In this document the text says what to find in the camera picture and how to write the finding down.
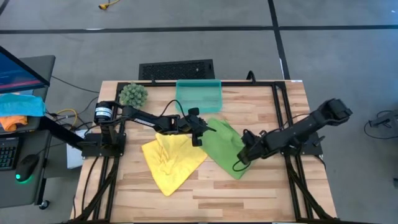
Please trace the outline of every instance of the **green spiky ball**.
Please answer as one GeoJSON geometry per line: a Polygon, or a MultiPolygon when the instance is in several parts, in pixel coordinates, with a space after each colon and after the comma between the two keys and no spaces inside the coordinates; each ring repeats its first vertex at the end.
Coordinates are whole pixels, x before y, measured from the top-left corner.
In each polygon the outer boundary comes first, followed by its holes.
{"type": "Polygon", "coordinates": [[[131,83],[123,87],[119,94],[119,101],[122,105],[129,105],[139,109],[144,106],[147,97],[148,91],[142,85],[131,83]]]}

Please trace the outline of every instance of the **computer keyboard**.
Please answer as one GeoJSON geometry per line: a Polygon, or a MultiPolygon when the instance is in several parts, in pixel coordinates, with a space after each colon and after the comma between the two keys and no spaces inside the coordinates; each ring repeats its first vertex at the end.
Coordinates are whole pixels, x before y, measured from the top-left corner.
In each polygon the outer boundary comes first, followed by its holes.
{"type": "Polygon", "coordinates": [[[13,170],[18,163],[20,139],[0,138],[0,170],[13,170]]]}

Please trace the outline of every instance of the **yellow cable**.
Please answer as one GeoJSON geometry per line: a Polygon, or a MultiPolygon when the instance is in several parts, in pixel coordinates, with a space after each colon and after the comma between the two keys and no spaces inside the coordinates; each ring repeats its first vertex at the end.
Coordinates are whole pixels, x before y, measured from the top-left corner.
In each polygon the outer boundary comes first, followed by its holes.
{"type": "Polygon", "coordinates": [[[104,4],[100,4],[98,7],[102,10],[106,10],[110,5],[116,4],[118,3],[120,0],[116,0],[110,3],[104,3],[104,4]]]}
{"type": "Polygon", "coordinates": [[[60,114],[60,113],[66,112],[66,111],[71,111],[71,112],[73,112],[75,114],[75,120],[73,121],[73,124],[72,124],[72,127],[73,127],[76,124],[76,121],[77,121],[77,112],[74,109],[70,109],[70,108],[63,109],[63,110],[60,110],[60,111],[56,112],[56,114],[60,114]]]}

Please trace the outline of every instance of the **green cloth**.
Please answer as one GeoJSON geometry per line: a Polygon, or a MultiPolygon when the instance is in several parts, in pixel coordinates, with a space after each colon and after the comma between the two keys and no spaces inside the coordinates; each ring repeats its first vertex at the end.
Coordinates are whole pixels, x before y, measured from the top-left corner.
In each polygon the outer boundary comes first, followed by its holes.
{"type": "MultiPolygon", "coordinates": [[[[232,169],[232,166],[239,161],[236,155],[244,147],[240,135],[226,121],[210,118],[207,123],[217,132],[204,132],[201,148],[233,178],[240,179],[247,169],[239,172],[232,169]]],[[[245,165],[239,162],[235,169],[240,170],[244,167],[245,165]]]]}

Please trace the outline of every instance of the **monitor screen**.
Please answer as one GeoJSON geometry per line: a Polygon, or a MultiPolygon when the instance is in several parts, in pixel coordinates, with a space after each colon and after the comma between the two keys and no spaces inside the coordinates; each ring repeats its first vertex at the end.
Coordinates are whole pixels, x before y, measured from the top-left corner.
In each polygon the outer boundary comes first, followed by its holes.
{"type": "Polygon", "coordinates": [[[27,65],[0,49],[0,93],[42,88],[45,80],[27,65]]]}

